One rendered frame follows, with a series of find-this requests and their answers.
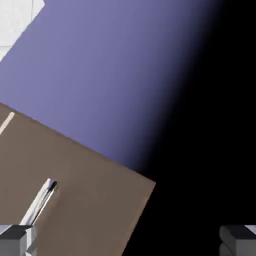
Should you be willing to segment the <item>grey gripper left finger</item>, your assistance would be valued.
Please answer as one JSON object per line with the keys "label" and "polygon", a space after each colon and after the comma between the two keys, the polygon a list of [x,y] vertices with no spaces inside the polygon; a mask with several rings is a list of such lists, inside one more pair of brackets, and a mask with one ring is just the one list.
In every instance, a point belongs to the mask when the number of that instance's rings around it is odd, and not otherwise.
{"label": "grey gripper left finger", "polygon": [[33,225],[0,224],[0,256],[37,256]]}

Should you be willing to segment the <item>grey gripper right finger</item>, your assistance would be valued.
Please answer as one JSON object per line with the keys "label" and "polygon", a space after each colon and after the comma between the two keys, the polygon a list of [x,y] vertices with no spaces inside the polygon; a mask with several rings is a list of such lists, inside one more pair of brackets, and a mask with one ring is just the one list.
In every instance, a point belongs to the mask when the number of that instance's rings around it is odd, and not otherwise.
{"label": "grey gripper right finger", "polygon": [[222,225],[219,256],[256,256],[256,225]]}

